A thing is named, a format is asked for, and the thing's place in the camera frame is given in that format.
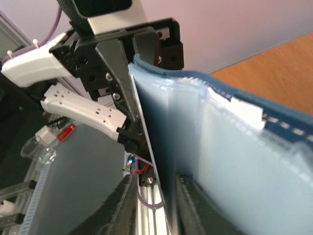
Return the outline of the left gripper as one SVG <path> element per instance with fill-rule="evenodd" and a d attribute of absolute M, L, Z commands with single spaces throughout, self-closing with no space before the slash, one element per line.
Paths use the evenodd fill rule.
<path fill-rule="evenodd" d="M 80 36 L 74 29 L 50 49 L 50 53 L 75 78 L 80 78 L 92 100 L 100 89 L 110 87 L 115 106 L 131 122 L 139 121 L 128 64 L 134 55 L 157 67 L 180 70 L 184 67 L 183 44 L 178 21 L 166 18 L 121 28 L 96 36 Z M 106 74 L 112 77 L 108 82 Z"/>

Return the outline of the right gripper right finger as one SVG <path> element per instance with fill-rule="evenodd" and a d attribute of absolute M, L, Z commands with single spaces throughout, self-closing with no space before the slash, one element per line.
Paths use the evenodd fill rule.
<path fill-rule="evenodd" d="M 241 235 L 242 231 L 217 212 L 203 190 L 188 176 L 176 177 L 180 235 Z"/>

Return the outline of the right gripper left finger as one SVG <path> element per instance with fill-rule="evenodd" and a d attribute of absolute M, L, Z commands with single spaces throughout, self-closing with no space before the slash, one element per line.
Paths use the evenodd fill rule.
<path fill-rule="evenodd" d="M 128 235 L 134 223 L 136 177 L 126 175 L 106 200 L 70 235 Z"/>

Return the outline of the blue card holder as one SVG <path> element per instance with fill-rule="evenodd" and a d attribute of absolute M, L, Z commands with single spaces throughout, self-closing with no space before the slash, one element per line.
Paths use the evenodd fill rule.
<path fill-rule="evenodd" d="M 311 115 L 138 54 L 128 68 L 174 234 L 178 174 L 247 235 L 312 234 Z"/>

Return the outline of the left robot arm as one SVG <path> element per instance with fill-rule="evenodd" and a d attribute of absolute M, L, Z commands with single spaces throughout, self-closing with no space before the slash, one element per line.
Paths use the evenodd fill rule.
<path fill-rule="evenodd" d="M 86 37 L 71 29 L 6 61 L 0 84 L 30 110 L 74 119 L 103 132 L 129 153 L 147 154 L 128 70 L 135 55 L 158 68 L 181 70 L 179 23 L 166 18 Z"/>

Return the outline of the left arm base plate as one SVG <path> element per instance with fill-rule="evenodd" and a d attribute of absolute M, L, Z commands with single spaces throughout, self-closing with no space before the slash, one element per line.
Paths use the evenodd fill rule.
<path fill-rule="evenodd" d="M 150 167 L 144 170 L 143 173 L 139 174 L 138 180 L 139 180 L 138 184 L 140 187 L 154 185 L 157 182 L 154 169 Z"/>

